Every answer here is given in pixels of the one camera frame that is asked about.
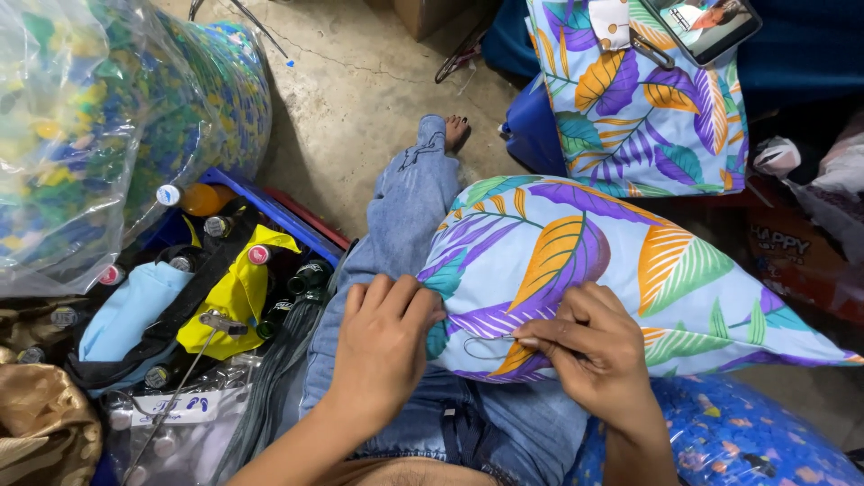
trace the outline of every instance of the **pillow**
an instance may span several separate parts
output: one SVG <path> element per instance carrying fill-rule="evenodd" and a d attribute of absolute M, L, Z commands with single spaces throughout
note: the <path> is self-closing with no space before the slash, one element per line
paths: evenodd
<path fill-rule="evenodd" d="M 616 197 L 740 192 L 748 143 L 734 53 L 697 67 L 639 0 L 627 2 L 630 27 L 675 67 L 605 51 L 588 5 L 529 2 L 570 177 Z"/>
<path fill-rule="evenodd" d="M 864 476 L 806 421 L 723 375 L 651 381 L 666 417 L 681 484 L 855 486 Z M 605 427 L 588 421 L 564 485 L 603 483 Z"/>
<path fill-rule="evenodd" d="M 427 359 L 475 380 L 555 378 L 542 354 L 501 336 L 552 318 L 564 290 L 586 280 L 612 289 L 642 327 L 654 376 L 864 364 L 694 234 L 562 177 L 498 176 L 462 191 L 417 278 L 448 313 Z"/>

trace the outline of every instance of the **orange soda bottle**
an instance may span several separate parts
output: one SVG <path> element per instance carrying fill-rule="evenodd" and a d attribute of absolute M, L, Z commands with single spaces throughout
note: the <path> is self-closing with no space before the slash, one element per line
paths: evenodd
<path fill-rule="evenodd" d="M 237 193 L 222 184 L 202 184 L 194 182 L 181 189 L 165 184 L 156 191 L 156 200 L 164 206 L 176 206 L 192 216 L 213 216 L 217 214 Z"/>

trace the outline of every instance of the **jeans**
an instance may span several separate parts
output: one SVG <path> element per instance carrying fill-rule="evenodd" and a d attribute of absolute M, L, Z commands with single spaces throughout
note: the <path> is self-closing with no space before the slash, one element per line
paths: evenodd
<path fill-rule="evenodd" d="M 321 400 L 333 377 L 339 326 L 348 289 L 378 273 L 398 278 L 422 270 L 432 235 L 459 194 L 459 162 L 444 155 L 444 120 L 420 121 L 417 145 L 399 153 L 378 177 L 366 217 L 367 234 L 349 254 L 338 293 L 327 306 L 308 350 L 300 416 Z M 396 419 L 349 459 L 421 456 L 446 460 L 442 433 L 445 403 L 473 407 L 495 425 L 497 444 L 488 462 L 519 484 L 558 486 L 570 470 L 588 414 L 556 380 L 534 383 L 468 383 L 428 365 Z"/>

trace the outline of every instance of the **foot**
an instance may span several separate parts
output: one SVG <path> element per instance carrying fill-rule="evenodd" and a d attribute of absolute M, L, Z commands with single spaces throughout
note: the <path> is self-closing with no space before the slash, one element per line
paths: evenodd
<path fill-rule="evenodd" d="M 468 118 L 453 115 L 446 117 L 444 123 L 447 125 L 447 133 L 444 135 L 444 150 L 450 152 L 465 137 L 465 131 L 468 129 Z"/>

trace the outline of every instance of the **video on phone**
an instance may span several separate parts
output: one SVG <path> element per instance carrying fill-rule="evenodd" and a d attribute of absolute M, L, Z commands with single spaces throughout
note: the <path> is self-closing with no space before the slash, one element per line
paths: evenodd
<path fill-rule="evenodd" d="M 753 18 L 740 0 L 652 0 L 687 49 L 698 56 Z"/>

